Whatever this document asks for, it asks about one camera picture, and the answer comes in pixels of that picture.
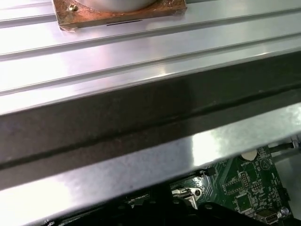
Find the motherboard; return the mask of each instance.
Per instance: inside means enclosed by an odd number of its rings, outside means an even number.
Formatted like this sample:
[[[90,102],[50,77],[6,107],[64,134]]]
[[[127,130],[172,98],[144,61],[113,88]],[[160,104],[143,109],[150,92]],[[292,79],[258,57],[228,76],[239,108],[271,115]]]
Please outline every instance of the motherboard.
[[[238,156],[207,169],[211,171],[209,175],[204,173],[174,182],[171,190],[198,188],[197,205],[215,202],[267,224],[292,217],[289,196],[268,147],[258,148],[251,159]]]

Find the reflective metal surface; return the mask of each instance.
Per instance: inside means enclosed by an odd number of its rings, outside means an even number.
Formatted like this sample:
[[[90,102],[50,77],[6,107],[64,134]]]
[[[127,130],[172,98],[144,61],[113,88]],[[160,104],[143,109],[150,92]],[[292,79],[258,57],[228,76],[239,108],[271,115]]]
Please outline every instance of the reflective metal surface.
[[[301,104],[296,104],[154,148],[2,190],[0,224],[38,224],[47,218],[166,181],[210,162],[300,131]]]
[[[182,17],[71,33],[53,22],[50,1],[17,4],[15,0],[0,6],[0,114],[298,51],[301,46],[299,0],[191,3]]]
[[[154,3],[156,0],[76,0],[77,2],[106,12],[132,12]]]
[[[301,152],[281,151],[273,154],[281,182],[291,198],[289,204],[295,218],[301,220]]]

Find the screw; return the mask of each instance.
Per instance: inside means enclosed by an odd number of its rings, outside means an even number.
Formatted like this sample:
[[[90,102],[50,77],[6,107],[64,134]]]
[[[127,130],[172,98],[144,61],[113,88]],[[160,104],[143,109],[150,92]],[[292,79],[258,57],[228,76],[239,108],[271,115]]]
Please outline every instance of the screw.
[[[206,204],[206,205],[205,205],[205,208],[206,208],[207,210],[212,210],[212,209],[213,209],[212,205],[209,205],[209,204]]]
[[[290,214],[290,211],[289,211],[289,209],[287,207],[281,208],[280,212],[284,216],[288,216]]]
[[[201,195],[201,192],[200,192],[200,190],[196,190],[194,194],[195,194],[196,196],[200,196],[200,195]]]
[[[68,6],[68,10],[71,11],[71,12],[76,12],[78,9],[79,9],[79,7],[77,5],[74,5],[74,4],[70,4]]]

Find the copper plate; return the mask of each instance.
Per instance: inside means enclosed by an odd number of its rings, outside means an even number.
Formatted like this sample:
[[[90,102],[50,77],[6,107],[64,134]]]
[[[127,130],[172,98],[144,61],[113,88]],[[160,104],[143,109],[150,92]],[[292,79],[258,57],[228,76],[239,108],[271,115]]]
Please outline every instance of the copper plate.
[[[112,13],[88,8],[74,0],[53,0],[53,2],[56,17],[62,30],[171,16],[174,14],[181,15],[187,8],[185,0],[158,0],[154,4],[135,12]]]

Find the cylindrical metal object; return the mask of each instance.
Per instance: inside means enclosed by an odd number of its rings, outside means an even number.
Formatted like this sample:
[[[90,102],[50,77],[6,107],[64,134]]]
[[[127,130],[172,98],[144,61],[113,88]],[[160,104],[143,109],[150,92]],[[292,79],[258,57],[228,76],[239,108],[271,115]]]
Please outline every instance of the cylindrical metal object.
[[[105,12],[132,12],[149,6],[156,0],[76,0],[80,4]]]

